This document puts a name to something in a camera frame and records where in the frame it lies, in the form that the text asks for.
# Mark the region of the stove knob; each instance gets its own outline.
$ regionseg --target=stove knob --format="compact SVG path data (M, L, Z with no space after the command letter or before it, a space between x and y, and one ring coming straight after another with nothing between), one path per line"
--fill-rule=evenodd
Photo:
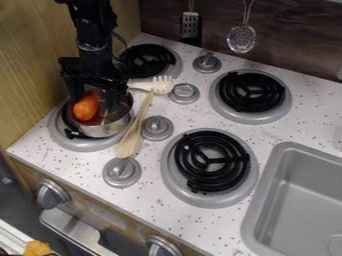
M150 141L166 140L174 131L171 120L163 116L151 116L142 126L141 136Z
M114 158L103 168L104 181L115 188L127 188L141 177L141 166L131 157Z
M68 194L55 182L43 180L40 183L37 201L42 208L50 210L59 204L68 203L70 199Z
M169 98L178 104L187 105L197 101L200 97L200 91L196 86L189 83L176 84Z
M148 256L183 256L183 253L174 244L161 236L148 236L146 246L149 248Z
M221 61L211 52L196 58L193 62L193 68L200 73L214 73L219 71L221 66Z

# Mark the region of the metal ladle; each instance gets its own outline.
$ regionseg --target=metal ladle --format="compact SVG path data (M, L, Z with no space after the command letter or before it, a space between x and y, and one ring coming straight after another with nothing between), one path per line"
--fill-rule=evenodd
M251 8L255 0L252 0L247 8L246 0L243 0L243 22L240 26L233 27L227 35L229 48L237 53L246 53L252 50L256 43L256 32L248 25Z

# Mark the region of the brown wall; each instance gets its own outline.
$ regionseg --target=brown wall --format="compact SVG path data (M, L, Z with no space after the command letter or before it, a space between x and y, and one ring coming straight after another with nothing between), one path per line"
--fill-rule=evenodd
M230 28L242 20L242 0L196 0L203 17L203 47L231 55ZM179 39L185 0L140 0L143 32ZM342 65L342 3L326 0L256 0L250 19L256 47L243 58L337 80Z

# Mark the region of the metal pot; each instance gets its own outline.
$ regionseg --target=metal pot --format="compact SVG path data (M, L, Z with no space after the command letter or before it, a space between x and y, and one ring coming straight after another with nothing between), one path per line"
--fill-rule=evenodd
M88 121L78 121L72 113L72 104L68 104L68 118L80 130L80 132L93 138L110 137L123 131L129 124L132 116L133 97L127 92L121 96L114 111L107 112L106 103L99 101L99 110Z

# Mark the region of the metal sink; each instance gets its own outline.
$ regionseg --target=metal sink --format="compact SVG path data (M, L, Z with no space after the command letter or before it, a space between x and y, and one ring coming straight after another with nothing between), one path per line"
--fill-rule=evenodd
M277 145L241 233L260 256L341 256L342 159L297 143Z

